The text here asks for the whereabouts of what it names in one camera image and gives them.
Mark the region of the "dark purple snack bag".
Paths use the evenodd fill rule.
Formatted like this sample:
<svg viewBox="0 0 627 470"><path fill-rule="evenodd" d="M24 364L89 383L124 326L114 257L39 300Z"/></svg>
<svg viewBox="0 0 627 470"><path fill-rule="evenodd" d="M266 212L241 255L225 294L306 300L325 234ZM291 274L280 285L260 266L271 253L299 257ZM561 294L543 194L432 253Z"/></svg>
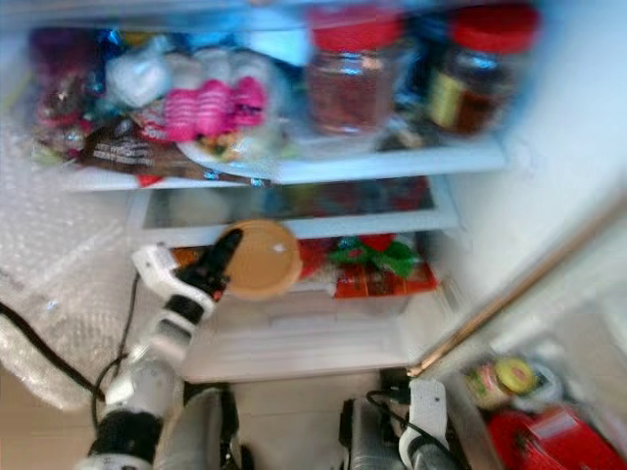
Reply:
<svg viewBox="0 0 627 470"><path fill-rule="evenodd" d="M28 36L34 69L30 131L43 160L72 162L91 131L90 75L98 49L88 28L40 27Z"/></svg>

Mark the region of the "clear bubble wrap sheet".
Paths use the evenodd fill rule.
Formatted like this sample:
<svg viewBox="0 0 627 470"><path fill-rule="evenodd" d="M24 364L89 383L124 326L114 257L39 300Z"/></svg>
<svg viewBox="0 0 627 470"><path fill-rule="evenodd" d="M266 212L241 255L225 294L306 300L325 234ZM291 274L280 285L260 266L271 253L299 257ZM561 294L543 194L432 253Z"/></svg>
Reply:
<svg viewBox="0 0 627 470"><path fill-rule="evenodd" d="M81 411L129 332L128 233L114 201L62 187L74 165L41 158L22 37L4 37L0 79L0 361L32 396Z"/></svg>

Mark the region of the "white fridge shelf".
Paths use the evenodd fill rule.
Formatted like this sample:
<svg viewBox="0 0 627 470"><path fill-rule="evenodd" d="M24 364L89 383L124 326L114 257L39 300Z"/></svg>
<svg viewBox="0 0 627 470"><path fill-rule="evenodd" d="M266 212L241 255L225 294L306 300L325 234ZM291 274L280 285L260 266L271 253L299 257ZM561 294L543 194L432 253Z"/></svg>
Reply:
<svg viewBox="0 0 627 470"><path fill-rule="evenodd" d="M498 139L420 149L358 154L346 160L286 161L273 182L306 184L353 182L394 176L479 173L505 168L506 149ZM81 168L60 171L59 182L67 191L137 191L134 176L119 171Z"/></svg>

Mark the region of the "red lid jar yellow label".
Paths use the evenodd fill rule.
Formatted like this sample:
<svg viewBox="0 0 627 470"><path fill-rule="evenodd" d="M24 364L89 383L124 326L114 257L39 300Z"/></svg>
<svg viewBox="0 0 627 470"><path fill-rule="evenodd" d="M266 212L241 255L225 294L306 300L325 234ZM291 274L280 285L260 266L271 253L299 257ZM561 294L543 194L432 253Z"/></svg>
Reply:
<svg viewBox="0 0 627 470"><path fill-rule="evenodd" d="M497 124L530 63L541 15L529 3L466 6L451 13L424 107L430 124L476 137Z"/></svg>

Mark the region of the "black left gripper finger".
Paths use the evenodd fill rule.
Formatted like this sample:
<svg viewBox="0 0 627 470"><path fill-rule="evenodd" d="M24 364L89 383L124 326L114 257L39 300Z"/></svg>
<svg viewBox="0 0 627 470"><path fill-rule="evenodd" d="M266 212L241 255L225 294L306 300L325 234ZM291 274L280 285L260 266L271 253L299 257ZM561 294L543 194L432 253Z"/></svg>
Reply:
<svg viewBox="0 0 627 470"><path fill-rule="evenodd" d="M243 237L245 233L242 229L228 229L213 246L205 251L201 258L201 273L208 283L228 285L227 270Z"/></svg>

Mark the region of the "black glass door fridge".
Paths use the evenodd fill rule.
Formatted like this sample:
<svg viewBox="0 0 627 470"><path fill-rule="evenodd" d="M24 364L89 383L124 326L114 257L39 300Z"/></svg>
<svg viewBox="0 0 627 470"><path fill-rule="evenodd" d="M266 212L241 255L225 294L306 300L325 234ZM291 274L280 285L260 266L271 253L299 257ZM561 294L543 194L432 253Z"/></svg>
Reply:
<svg viewBox="0 0 627 470"><path fill-rule="evenodd" d="M403 10L400 74L384 128L323 134L309 111L311 54L305 10L377 1ZM541 15L528 71L492 129L454 137L425 119L436 59L449 44L452 12L529 3ZM238 412L229 467L339 470L342 402L365 398L409 424L412 379L443 382L448 451L466 470L505 470L487 421L503 410L538 415L569 406L627 458L627 0L30 0L3 4L6 36L40 27L88 28L98 57L90 75L91 131L128 119L157 142L157 104L121 106L106 88L106 63L156 35L169 52L242 48L267 55L292 86L286 161L346 160L498 139L505 168L443 176L462 228L402 232L439 285L426 294L333 299L339 273L326 255L342 237L299 239L302 272L285 295L264 301L224 292L202 319L176 371L163 430L183 406L184 386L224 382ZM268 179L276 178L275 171ZM160 313L130 256L131 198L156 189L254 187L163 179L137 191L75 191L112 200L129 238L126 300L135 342ZM210 245L214 245L222 233ZM203 248L169 247L180 263ZM121 341L117 353L121 352ZM538 373L532 393L483 410L466 388L471 367L520 357ZM91 403L66 438L4 433L1 470L66 470L95 438Z"/></svg>

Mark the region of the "brown flat packet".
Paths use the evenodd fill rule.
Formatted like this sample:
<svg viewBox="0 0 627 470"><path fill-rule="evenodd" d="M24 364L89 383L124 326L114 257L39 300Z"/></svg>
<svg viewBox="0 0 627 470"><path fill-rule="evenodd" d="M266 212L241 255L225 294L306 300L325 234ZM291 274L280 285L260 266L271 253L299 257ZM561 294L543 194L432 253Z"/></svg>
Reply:
<svg viewBox="0 0 627 470"><path fill-rule="evenodd" d="M246 176L238 170L215 169L196 163L171 143L144 138L134 121L123 119L91 131L76 161L86 168L115 171L134 176L140 187L179 178L193 182L228 182L268 187L273 182Z"/></svg>

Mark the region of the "tan round plastic container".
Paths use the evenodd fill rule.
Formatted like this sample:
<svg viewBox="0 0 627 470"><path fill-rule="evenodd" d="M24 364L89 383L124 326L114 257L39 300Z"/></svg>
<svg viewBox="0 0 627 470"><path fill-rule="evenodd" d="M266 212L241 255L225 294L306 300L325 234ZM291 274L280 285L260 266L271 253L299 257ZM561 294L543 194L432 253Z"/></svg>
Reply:
<svg viewBox="0 0 627 470"><path fill-rule="evenodd" d="M243 237L225 270L231 278L225 292L247 301L285 295L302 272L299 238L286 225L265 219L233 223L222 236L236 229Z"/></svg>

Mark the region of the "grey left robot leg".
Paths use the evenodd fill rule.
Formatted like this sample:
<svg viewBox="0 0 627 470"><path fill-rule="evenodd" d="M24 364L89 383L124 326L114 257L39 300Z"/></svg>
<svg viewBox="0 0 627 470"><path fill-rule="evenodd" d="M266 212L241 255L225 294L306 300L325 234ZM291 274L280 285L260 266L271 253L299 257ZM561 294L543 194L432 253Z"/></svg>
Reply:
<svg viewBox="0 0 627 470"><path fill-rule="evenodd" d="M227 470L238 425L227 384L185 385L183 406L163 430L153 470Z"/></svg>

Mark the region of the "red lid jar brown contents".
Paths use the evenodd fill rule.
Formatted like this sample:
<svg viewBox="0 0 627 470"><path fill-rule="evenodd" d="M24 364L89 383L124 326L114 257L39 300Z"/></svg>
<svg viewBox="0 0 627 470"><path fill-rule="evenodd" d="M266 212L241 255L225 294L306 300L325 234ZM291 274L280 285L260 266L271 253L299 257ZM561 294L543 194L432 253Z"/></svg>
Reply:
<svg viewBox="0 0 627 470"><path fill-rule="evenodd" d="M393 113L403 10L377 1L305 10L311 54L304 78L318 131L365 135Z"/></svg>

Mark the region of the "clear fridge drawer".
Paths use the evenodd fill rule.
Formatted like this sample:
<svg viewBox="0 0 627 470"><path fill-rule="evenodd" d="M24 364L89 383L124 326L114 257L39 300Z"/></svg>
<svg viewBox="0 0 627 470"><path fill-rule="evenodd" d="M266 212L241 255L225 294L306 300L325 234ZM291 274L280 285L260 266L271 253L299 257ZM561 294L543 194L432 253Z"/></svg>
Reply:
<svg viewBox="0 0 627 470"><path fill-rule="evenodd" d="M140 245L210 245L229 225L268 220L301 239L462 228L443 176L364 182L156 189L131 198L126 223Z"/></svg>

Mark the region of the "white plastic bag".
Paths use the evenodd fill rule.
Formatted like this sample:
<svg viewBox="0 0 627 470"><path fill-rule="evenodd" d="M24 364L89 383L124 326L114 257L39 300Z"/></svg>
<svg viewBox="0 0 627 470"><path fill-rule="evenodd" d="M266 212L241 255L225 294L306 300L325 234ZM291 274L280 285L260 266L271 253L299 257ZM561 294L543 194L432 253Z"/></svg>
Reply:
<svg viewBox="0 0 627 470"><path fill-rule="evenodd" d="M156 35L142 46L108 60L108 94L121 106L129 108L143 108L161 98L169 91L173 80L165 59L171 49L169 36Z"/></svg>

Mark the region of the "green red food package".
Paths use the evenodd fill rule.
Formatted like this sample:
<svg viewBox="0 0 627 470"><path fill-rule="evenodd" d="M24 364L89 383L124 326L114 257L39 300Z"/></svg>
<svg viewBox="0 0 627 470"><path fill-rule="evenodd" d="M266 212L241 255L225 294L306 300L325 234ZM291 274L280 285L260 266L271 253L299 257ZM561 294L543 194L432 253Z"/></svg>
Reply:
<svg viewBox="0 0 627 470"><path fill-rule="evenodd" d="M413 241L398 233L342 237L326 255L339 273L333 299L389 299L426 294L439 285Z"/></svg>

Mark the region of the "pink white snack bag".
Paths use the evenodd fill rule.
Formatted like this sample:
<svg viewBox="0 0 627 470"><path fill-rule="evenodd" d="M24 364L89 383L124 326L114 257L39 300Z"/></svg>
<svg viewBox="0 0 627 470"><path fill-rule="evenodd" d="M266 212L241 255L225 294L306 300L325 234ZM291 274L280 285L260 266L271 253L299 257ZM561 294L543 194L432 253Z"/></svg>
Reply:
<svg viewBox="0 0 627 470"><path fill-rule="evenodd" d="M189 161L268 178L287 151L292 86L278 63L242 48L168 53L170 87L157 104L156 140Z"/></svg>

